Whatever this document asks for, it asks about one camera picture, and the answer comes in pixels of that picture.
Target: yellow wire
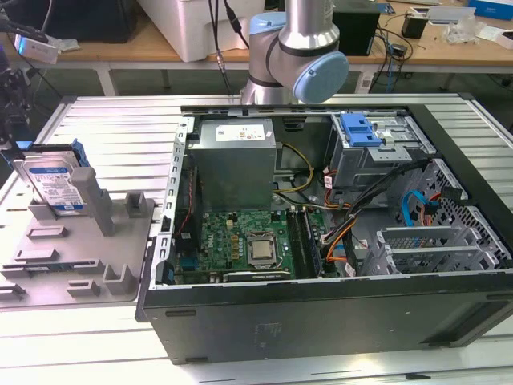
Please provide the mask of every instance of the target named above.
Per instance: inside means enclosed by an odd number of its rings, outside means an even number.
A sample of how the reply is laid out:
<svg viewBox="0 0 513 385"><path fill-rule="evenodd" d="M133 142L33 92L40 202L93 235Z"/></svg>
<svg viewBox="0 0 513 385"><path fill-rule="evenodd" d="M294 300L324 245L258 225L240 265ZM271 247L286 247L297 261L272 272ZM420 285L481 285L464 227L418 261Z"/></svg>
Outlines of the yellow wire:
<svg viewBox="0 0 513 385"><path fill-rule="evenodd" d="M313 167L310 164L310 162L308 162L308 159L306 159L306 156L304 156L301 153L301 151L299 151L297 148L295 148L291 144L287 144L287 143L283 143L282 146L290 148L292 151L294 151L296 154L298 154L298 156L302 160L305 161L306 165L308 166L308 170L310 171L310 175L309 175L308 180L306 181L306 183L301 185L301 186L297 186L297 187L294 187L294 188L280 188L278 190L273 190L273 191L275 193L297 193L298 191L304 190L305 188L310 186L310 184L312 183L312 180L313 180Z"/></svg>

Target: motherboard chip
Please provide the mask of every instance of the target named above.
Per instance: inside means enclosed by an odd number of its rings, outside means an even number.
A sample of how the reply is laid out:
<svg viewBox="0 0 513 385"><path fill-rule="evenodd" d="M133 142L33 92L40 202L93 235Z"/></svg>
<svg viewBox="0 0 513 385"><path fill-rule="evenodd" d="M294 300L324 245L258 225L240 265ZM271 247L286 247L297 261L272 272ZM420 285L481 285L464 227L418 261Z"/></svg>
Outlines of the motherboard chip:
<svg viewBox="0 0 513 385"><path fill-rule="evenodd" d="M277 263L276 241L272 231L250 232L247 239L250 265L266 269Z"/></svg>
<svg viewBox="0 0 513 385"><path fill-rule="evenodd" d="M253 259L272 259L273 251L271 250L271 245L269 241L254 241L251 244Z"/></svg>

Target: aluminum work table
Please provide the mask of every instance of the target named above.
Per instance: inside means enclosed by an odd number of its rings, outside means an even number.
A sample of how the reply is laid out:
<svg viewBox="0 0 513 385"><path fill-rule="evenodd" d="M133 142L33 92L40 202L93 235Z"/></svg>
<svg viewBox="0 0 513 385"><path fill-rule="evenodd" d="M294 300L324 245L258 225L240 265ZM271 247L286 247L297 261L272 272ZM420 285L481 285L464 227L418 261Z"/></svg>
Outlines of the aluminum work table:
<svg viewBox="0 0 513 385"><path fill-rule="evenodd" d="M336 95L327 103L422 103L506 205L513 209L513 139L477 102L457 94ZM83 143L99 185L112 198L128 190L156 200L159 231L181 106L232 105L226 96L78 98L59 105L39 143ZM13 174L0 190L1 259L30 220L30 190ZM0 313L0 383L513 383L513 318L466 348L173 366L135 302Z"/></svg>

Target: white label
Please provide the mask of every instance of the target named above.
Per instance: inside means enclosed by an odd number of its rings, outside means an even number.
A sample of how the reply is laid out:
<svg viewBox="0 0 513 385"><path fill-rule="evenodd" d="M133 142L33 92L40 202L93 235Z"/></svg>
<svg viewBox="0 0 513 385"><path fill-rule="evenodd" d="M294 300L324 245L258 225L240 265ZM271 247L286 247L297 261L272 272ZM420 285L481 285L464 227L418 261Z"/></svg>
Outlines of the white label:
<svg viewBox="0 0 513 385"><path fill-rule="evenodd" d="M263 124L222 124L216 128L216 142L265 140Z"/></svg>
<svg viewBox="0 0 513 385"><path fill-rule="evenodd" d="M353 267L349 264L349 263L346 263L345 264L345 272L347 273L347 275L349 275L350 277L354 277L356 275L356 270L353 269Z"/></svg>
<svg viewBox="0 0 513 385"><path fill-rule="evenodd" d="M326 188L329 188L330 190L333 189L333 179L331 176L325 176L324 177L324 184Z"/></svg>
<svg viewBox="0 0 513 385"><path fill-rule="evenodd" d="M368 249L369 248L369 242L367 242L366 239L361 239L360 242L358 242L356 245L354 245L355 250L362 250L362 249Z"/></svg>
<svg viewBox="0 0 513 385"><path fill-rule="evenodd" d="M64 211L83 208L83 199L79 190L70 184L67 168L36 167L29 171L36 189L50 206Z"/></svg>

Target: white box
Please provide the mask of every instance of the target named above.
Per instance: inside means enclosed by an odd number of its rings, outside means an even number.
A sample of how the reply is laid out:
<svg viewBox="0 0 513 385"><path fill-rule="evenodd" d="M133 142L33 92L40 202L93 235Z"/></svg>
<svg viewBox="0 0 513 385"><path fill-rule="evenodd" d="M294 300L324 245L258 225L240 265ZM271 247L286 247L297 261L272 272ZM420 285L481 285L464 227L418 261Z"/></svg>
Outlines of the white box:
<svg viewBox="0 0 513 385"><path fill-rule="evenodd" d="M184 62L193 62L216 52L208 0L139 0L139 4ZM264 11L265 0L228 0L249 41L249 21ZM212 8L215 14L215 0ZM226 16L224 0L219 0L219 47L222 51L245 49Z"/></svg>

